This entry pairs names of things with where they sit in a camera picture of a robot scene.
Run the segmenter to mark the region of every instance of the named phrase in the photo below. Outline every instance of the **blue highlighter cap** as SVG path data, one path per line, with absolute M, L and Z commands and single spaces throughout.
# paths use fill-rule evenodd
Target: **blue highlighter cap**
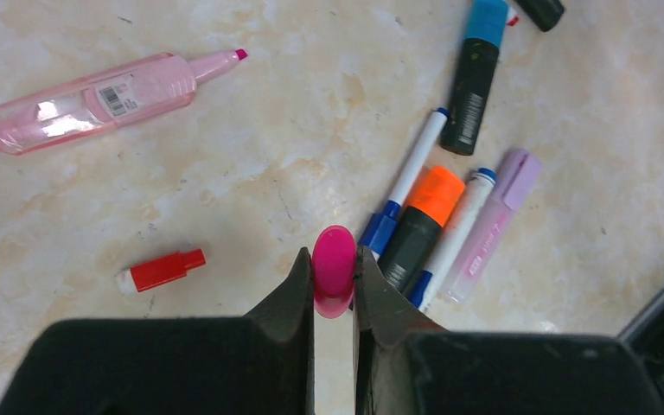
M 431 275 L 428 271 L 421 271 L 421 276 L 418 277 L 416 286 L 413 287 L 413 291 L 408 295 L 408 301 L 416 308 L 421 307 L 421 302 L 424 301 L 424 292 L 426 291 L 426 287 L 429 286 Z
M 396 229 L 400 205 L 395 201 L 388 201 L 381 212 L 374 214 L 360 237 L 359 245 L 367 246 L 371 251 L 381 255 L 388 245 Z
M 482 39 L 499 49 L 507 19 L 508 5 L 502 0 L 475 0 L 464 39 Z

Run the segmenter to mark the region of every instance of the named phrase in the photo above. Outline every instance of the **red marker cap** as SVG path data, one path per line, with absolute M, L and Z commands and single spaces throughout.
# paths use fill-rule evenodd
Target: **red marker cap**
M 118 288 L 124 294 L 150 290 L 182 277 L 187 271 L 205 265 L 202 249 L 181 253 L 175 252 L 166 257 L 144 262 L 120 272 L 116 276 Z

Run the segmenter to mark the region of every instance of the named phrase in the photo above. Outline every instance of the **transparent pink highlighter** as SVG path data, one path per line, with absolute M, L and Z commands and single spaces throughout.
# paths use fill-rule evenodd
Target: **transparent pink highlighter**
M 247 57 L 243 49 L 185 61 L 155 54 L 0 105 L 0 151 L 65 143 L 189 105 L 197 85 Z

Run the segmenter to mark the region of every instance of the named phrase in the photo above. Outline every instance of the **whiteboard marker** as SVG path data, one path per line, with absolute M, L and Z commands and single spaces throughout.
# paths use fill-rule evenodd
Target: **whiteboard marker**
M 386 249 L 388 241 L 398 224 L 396 219 L 401 206 L 408 196 L 408 192 L 411 191 L 413 183 L 418 178 L 418 173 L 424 167 L 431 147 L 437 141 L 437 137 L 442 132 L 448 118 L 449 113 L 444 108 L 439 108 L 430 115 L 424 130 L 421 131 L 421 135 L 411 151 L 411 155 L 408 157 L 403 170 L 401 170 L 399 180 L 393 187 L 386 205 L 383 210 L 373 214 L 373 217 L 367 223 L 358 245 L 369 247 L 375 259 L 380 258 L 380 255 Z
M 409 198 L 388 248 L 378 260 L 383 277 L 404 296 L 431 255 L 464 182 L 442 166 L 434 166 Z
M 477 170 L 467 182 L 464 195 L 456 204 L 437 247 L 426 261 L 416 288 L 409 296 L 409 301 L 419 310 L 426 311 L 437 295 L 494 186 L 495 172 L 490 169 Z
M 461 156 L 475 153 L 509 9 L 502 0 L 472 4 L 447 105 L 451 116 L 442 131 L 441 145 L 447 151 Z

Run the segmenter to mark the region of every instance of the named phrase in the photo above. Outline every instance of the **black cap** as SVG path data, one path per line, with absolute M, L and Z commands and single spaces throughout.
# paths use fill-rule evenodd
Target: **black cap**
M 547 32 L 556 26 L 566 9 L 559 0 L 515 0 L 536 23 L 541 31 Z

